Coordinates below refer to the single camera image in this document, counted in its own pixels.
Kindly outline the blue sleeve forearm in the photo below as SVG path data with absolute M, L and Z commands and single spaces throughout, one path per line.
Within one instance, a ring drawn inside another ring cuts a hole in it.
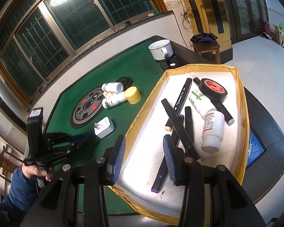
M 38 196 L 36 178 L 27 178 L 18 168 L 13 173 L 8 195 L 0 202 L 0 210 L 11 224 L 20 224 Z

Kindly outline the person left hand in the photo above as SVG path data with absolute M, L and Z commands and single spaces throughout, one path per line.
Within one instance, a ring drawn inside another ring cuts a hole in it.
M 36 165 L 25 166 L 23 164 L 21 169 L 25 177 L 28 179 L 33 179 L 35 177 L 44 177 L 46 181 L 51 181 L 55 174 L 54 168 L 43 170 Z

